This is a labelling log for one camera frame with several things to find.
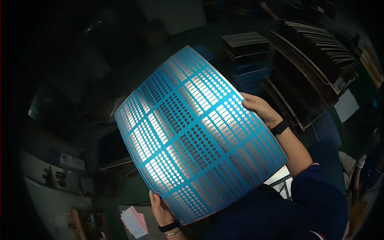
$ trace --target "black wristband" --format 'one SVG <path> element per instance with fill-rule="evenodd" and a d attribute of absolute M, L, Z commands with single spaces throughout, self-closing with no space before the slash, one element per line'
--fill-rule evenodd
<path fill-rule="evenodd" d="M 276 136 L 277 134 L 281 134 L 288 127 L 288 122 L 283 119 L 281 123 L 279 123 L 276 127 L 272 128 L 271 133 Z"/>
<path fill-rule="evenodd" d="M 162 226 L 162 227 L 159 226 L 159 231 L 160 232 L 171 231 L 172 229 L 175 229 L 178 226 L 179 226 L 179 224 L 177 222 L 173 222 L 171 224 L 168 224 L 168 225 L 165 225 L 165 226 Z"/>

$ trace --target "gloved hand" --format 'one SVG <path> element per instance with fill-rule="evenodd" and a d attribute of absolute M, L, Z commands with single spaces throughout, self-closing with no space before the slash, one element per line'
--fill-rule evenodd
<path fill-rule="evenodd" d="M 367 156 L 364 154 L 358 161 L 358 168 L 363 168 Z"/>

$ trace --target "stencil sheet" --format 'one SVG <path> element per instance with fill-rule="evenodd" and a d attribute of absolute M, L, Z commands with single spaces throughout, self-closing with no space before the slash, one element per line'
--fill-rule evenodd
<path fill-rule="evenodd" d="M 141 176 L 181 225 L 229 206 L 287 161 L 242 99 L 186 46 L 115 113 Z"/>

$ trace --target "person's right hand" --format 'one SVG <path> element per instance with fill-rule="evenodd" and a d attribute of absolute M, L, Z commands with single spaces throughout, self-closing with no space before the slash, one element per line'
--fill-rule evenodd
<path fill-rule="evenodd" d="M 264 99 L 248 93 L 240 94 L 245 98 L 243 106 L 255 110 L 269 129 L 276 127 L 283 121 L 283 118 Z"/>
<path fill-rule="evenodd" d="M 358 165 L 357 167 L 358 168 L 363 168 L 364 167 L 364 163 L 365 163 L 365 159 L 367 158 L 367 156 L 364 154 L 358 161 Z"/>
<path fill-rule="evenodd" d="M 161 199 L 159 195 L 153 194 L 152 191 L 149 190 L 149 198 L 151 199 L 153 215 L 155 216 L 160 227 L 164 227 L 175 221 L 172 215 L 161 206 Z"/>

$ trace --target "bracelet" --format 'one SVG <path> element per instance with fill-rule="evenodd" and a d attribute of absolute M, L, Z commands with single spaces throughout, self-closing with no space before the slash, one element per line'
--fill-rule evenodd
<path fill-rule="evenodd" d="M 176 233 L 178 233 L 180 231 L 180 228 L 176 231 L 176 232 L 173 232 L 173 233 L 170 233 L 170 234 L 165 234 L 165 236 L 172 236 L 172 235 L 175 235 Z"/>

